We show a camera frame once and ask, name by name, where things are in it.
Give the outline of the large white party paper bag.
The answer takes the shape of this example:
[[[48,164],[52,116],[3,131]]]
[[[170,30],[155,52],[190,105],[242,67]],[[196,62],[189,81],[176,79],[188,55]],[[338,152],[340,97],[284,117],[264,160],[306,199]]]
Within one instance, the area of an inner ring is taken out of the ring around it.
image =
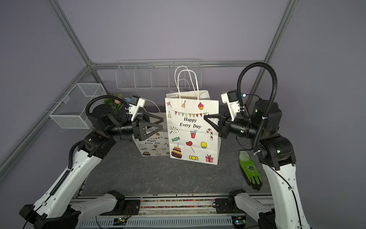
[[[174,79],[177,92],[165,98],[170,157],[217,165],[221,139],[204,117],[218,114],[219,102],[200,90],[196,73],[186,66],[176,68]]]

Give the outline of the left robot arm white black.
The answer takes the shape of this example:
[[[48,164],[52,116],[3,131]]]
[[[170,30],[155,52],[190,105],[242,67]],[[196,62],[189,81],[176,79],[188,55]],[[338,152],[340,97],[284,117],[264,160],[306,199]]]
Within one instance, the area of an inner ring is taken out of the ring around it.
[[[24,205],[20,215],[36,229],[74,229],[79,224],[109,213],[127,210],[125,196],[109,191],[100,198],[71,204],[74,194],[116,144],[115,136],[132,135],[143,141],[163,129],[162,117],[138,114],[145,99],[133,96],[130,103],[114,95],[101,95],[86,105],[85,113],[93,131],[69,151],[68,165],[50,189],[34,204]]]

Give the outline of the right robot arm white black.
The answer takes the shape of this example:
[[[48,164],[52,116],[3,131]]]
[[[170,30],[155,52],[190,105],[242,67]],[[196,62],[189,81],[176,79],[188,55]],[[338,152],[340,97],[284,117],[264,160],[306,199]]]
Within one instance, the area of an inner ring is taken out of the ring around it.
[[[269,99],[257,100],[252,114],[245,115],[241,83],[244,75],[254,67],[269,72],[272,90]],[[252,63],[240,73],[237,89],[222,94],[222,101],[227,104],[229,113],[207,114],[204,120],[221,138],[234,134],[251,141],[250,150],[262,164],[274,201],[274,207],[268,208],[239,189],[229,194],[228,206],[245,212],[260,229],[309,229],[297,188],[295,151],[291,142],[278,133],[282,111],[274,102],[276,93],[274,69],[263,62]]]

